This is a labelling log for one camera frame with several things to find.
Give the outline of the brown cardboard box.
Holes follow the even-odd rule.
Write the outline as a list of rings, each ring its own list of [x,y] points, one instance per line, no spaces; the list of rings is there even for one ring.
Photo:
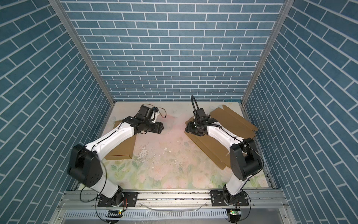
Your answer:
[[[133,151],[135,147],[136,135],[126,139],[118,146],[116,146],[106,156],[106,160],[126,160],[133,157]]]
[[[220,169],[230,168],[230,147],[243,140],[253,139],[258,128],[223,105],[210,113],[209,120],[197,127],[195,118],[185,122],[185,134]]]

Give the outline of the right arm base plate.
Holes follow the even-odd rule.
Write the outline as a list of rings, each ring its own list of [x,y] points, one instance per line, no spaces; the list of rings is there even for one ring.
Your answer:
[[[226,191],[211,190],[209,195],[212,206],[249,206],[249,200],[245,191],[231,196]]]

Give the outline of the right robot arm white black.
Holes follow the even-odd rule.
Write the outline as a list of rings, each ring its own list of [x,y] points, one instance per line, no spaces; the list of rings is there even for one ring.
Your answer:
[[[193,118],[186,122],[186,135],[221,169],[232,171],[223,187],[228,203],[242,195],[247,181],[263,168],[253,140],[257,127],[229,107],[223,105],[205,113],[194,109]]]

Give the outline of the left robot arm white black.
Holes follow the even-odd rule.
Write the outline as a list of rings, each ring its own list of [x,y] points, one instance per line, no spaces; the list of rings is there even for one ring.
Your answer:
[[[109,180],[102,160],[115,147],[137,133],[161,133],[163,123],[157,122],[160,110],[158,107],[143,104],[137,114],[129,116],[103,137],[86,145],[77,144],[72,148],[67,173],[84,186],[96,191],[108,199],[113,207],[123,201],[123,189]]]

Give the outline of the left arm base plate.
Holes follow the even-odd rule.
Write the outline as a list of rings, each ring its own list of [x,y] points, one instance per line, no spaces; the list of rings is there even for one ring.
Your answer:
[[[135,207],[138,199],[138,192],[122,192],[113,198],[107,198],[103,195],[100,195],[99,202],[97,206],[102,208],[111,208],[111,207]]]

